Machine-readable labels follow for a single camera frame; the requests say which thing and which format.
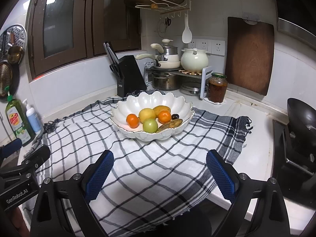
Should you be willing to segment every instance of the wooden cutting board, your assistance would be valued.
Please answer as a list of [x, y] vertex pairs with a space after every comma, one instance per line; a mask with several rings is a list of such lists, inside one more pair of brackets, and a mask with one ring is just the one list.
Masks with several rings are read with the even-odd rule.
[[274, 54], [273, 25], [246, 23], [228, 17], [227, 81], [262, 95], [267, 95]]

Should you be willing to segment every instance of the dish soap bottle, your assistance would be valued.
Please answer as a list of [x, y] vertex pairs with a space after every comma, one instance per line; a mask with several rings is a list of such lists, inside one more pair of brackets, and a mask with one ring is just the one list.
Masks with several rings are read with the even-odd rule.
[[34, 130], [36, 134], [40, 133], [42, 129], [41, 127], [42, 124], [35, 112], [35, 109], [31, 107], [31, 105], [28, 104], [27, 99], [25, 99], [22, 103], [26, 106], [26, 109], [27, 109], [26, 117], [28, 121], [30, 122], [32, 129]]
[[35, 133], [31, 128], [27, 117], [23, 113], [21, 101], [14, 99], [13, 96], [10, 95], [9, 86], [7, 86], [5, 90], [8, 92], [8, 104], [5, 108], [5, 113], [8, 117], [13, 133], [17, 138], [21, 139], [22, 146], [24, 147], [35, 138]]

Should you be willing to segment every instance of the perforated metal steamer tray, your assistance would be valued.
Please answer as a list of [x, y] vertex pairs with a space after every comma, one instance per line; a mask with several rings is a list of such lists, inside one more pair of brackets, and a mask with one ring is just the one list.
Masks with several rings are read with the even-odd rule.
[[11, 32], [14, 33], [14, 44], [26, 50], [27, 35], [25, 28], [20, 24], [15, 24], [7, 28], [0, 36], [0, 54], [1, 57], [6, 54], [9, 48], [13, 45], [11, 43]]

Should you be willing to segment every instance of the glass jar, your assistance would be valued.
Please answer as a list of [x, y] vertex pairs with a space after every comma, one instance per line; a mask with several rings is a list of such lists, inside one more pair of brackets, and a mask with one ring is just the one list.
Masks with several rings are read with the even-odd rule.
[[212, 73], [209, 79], [208, 98], [214, 103], [222, 103], [227, 89], [226, 75], [221, 73]]

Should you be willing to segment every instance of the checkered cloth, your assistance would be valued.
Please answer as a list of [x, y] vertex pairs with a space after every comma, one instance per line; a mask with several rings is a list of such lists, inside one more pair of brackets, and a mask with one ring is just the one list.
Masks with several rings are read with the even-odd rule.
[[[200, 203], [216, 183], [206, 167], [206, 153], [216, 149], [233, 164], [241, 153], [250, 126], [248, 117], [222, 117], [194, 108], [185, 130], [165, 141], [142, 142], [118, 132], [110, 110], [120, 99], [97, 101], [59, 120], [56, 130], [43, 140], [51, 157], [37, 171], [46, 177], [67, 180], [95, 163], [104, 150], [115, 157], [98, 198], [90, 203], [110, 236], [130, 236], [153, 229]], [[24, 204], [31, 218], [35, 199]], [[83, 236], [71, 204], [65, 207], [77, 236]]]

